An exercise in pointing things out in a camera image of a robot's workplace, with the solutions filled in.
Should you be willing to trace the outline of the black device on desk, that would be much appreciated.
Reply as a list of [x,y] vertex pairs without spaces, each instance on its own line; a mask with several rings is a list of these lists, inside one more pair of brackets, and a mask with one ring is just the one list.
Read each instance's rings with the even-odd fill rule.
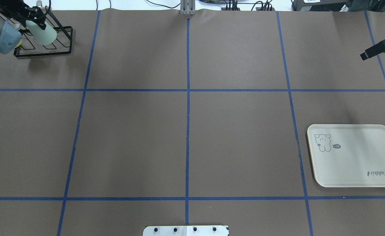
[[347,0],[292,0],[293,11],[332,11],[337,12]]

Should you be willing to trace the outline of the cream rabbit print tray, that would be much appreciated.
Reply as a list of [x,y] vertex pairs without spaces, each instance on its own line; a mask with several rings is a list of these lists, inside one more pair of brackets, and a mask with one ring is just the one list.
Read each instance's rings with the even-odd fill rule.
[[307,139],[320,186],[385,187],[384,125],[313,124]]

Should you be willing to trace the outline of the white metal base plate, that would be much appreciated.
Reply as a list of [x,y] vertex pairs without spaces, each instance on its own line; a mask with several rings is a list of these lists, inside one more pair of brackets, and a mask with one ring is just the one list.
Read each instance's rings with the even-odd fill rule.
[[195,226],[148,226],[143,236],[229,236],[228,226],[195,225]]

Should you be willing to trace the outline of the green plastic cup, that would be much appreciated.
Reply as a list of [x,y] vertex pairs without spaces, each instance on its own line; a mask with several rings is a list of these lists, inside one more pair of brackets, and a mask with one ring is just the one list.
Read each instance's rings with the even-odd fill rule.
[[26,21],[26,28],[30,31],[38,43],[41,45],[50,45],[56,40],[57,32],[48,23],[45,23],[45,26],[45,29],[41,29],[41,27],[35,22]]

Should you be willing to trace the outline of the grey aluminium post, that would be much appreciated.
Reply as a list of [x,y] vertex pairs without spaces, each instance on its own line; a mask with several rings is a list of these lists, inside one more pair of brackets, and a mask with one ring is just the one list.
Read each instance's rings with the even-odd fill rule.
[[180,1],[180,14],[181,15],[195,15],[196,7],[195,0],[181,0]]

